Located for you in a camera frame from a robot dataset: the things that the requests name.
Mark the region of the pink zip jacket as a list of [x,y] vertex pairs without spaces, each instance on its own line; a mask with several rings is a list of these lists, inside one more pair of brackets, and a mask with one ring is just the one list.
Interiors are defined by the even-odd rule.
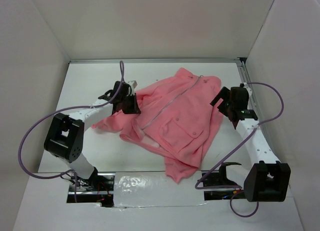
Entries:
[[93,125],[118,133],[126,142],[164,157],[165,174],[174,182],[192,176],[200,167],[223,116],[211,101],[221,80],[180,68],[174,76],[136,93],[140,114],[118,111]]

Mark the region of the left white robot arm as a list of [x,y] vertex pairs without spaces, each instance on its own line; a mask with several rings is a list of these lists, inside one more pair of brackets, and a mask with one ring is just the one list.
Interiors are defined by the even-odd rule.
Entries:
[[54,115],[44,141],[44,149],[64,161],[76,172],[77,179],[88,191],[97,189],[105,178],[82,154],[85,131],[115,113],[125,115],[140,114],[137,102],[135,80],[116,81],[113,89],[99,96],[88,107],[80,108],[70,114],[59,112]]

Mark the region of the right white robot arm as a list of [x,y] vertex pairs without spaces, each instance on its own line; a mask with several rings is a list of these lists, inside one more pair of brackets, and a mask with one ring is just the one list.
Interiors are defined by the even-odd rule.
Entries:
[[236,162],[223,162],[218,169],[218,181],[223,187],[233,183],[244,190],[249,202],[283,202],[286,198],[291,169],[281,162],[269,146],[261,130],[261,121],[249,109],[251,89],[247,84],[223,87],[211,101],[226,116],[243,139],[251,168]]

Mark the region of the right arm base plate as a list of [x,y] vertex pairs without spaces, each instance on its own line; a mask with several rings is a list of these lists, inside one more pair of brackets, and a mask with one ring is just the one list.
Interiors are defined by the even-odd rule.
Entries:
[[245,194],[241,193],[241,187],[233,181],[223,179],[218,171],[212,172],[204,179],[199,185],[200,188],[204,187],[203,196],[205,201],[218,201],[230,200],[234,194],[235,199],[245,199]]

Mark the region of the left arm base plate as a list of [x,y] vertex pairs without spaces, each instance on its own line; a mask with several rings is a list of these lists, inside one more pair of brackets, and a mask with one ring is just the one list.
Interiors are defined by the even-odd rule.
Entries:
[[63,179],[69,182],[68,204],[97,203],[105,208],[114,206],[115,173],[99,173],[97,184],[89,184],[79,177],[75,180],[74,175],[70,174]]

